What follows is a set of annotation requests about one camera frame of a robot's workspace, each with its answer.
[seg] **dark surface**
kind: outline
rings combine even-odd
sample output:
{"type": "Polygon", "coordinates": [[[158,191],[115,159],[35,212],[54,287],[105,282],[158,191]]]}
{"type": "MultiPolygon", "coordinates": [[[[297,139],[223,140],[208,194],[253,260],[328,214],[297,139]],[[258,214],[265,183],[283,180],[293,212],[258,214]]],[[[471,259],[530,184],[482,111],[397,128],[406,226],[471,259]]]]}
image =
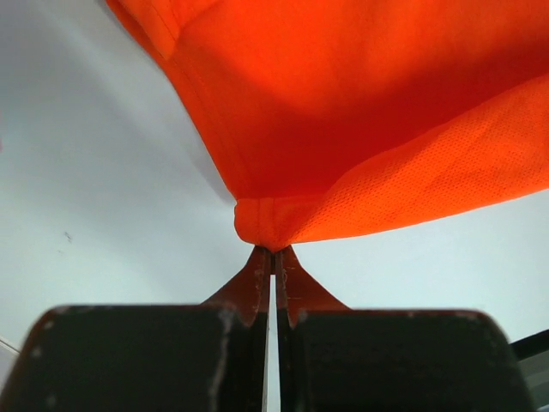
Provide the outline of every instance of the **dark surface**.
{"type": "MultiPolygon", "coordinates": [[[[273,273],[282,412],[534,411],[513,350],[487,316],[351,311],[291,248],[261,247],[201,306],[48,312],[0,411],[261,411],[273,273]]],[[[536,342],[515,351],[531,354],[536,342]]]]}
{"type": "Polygon", "coordinates": [[[509,344],[476,312],[311,314],[292,354],[304,410],[534,410],[509,344]]]}
{"type": "Polygon", "coordinates": [[[519,361],[545,352],[549,350],[549,330],[513,342],[511,347],[519,361]]]}
{"type": "Polygon", "coordinates": [[[253,335],[222,307],[54,310],[33,327],[0,410],[261,410],[253,335]]]}

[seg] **black object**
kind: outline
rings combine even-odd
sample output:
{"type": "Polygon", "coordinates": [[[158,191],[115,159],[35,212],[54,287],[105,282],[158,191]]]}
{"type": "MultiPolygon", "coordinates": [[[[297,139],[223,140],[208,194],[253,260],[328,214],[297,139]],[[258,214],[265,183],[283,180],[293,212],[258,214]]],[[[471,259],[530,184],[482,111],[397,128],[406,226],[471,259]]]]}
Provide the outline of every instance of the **black object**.
{"type": "Polygon", "coordinates": [[[534,410],[510,345],[467,311],[351,311],[291,248],[257,247],[200,306],[71,306],[33,327],[0,411],[261,411],[268,280],[282,411],[534,410]]]}
{"type": "Polygon", "coordinates": [[[549,410],[549,330],[511,344],[534,406],[549,410]]]}

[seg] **orange garment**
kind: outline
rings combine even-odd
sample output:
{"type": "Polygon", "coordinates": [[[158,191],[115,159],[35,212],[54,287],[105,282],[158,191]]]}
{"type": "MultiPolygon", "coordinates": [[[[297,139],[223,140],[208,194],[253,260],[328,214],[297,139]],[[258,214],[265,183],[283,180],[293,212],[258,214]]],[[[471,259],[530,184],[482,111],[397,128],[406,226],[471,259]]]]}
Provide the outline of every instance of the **orange garment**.
{"type": "Polygon", "coordinates": [[[107,0],[272,251],[549,187],[547,0],[107,0]]]}

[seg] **orange cloth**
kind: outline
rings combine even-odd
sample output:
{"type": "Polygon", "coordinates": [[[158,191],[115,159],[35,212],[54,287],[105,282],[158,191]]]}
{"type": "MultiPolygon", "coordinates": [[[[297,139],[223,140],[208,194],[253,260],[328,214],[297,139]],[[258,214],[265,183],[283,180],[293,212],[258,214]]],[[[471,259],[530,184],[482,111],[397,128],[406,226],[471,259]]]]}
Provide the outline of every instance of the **orange cloth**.
{"type": "Polygon", "coordinates": [[[547,0],[108,0],[273,251],[549,187],[547,0]]]}

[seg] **orange fabric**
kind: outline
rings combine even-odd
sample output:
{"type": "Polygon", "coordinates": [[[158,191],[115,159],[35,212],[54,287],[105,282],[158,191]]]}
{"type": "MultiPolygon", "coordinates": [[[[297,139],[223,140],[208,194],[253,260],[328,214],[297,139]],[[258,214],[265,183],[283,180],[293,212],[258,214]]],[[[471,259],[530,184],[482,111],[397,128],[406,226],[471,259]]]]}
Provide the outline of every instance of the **orange fabric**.
{"type": "Polygon", "coordinates": [[[108,0],[276,251],[549,187],[547,0],[108,0]]]}

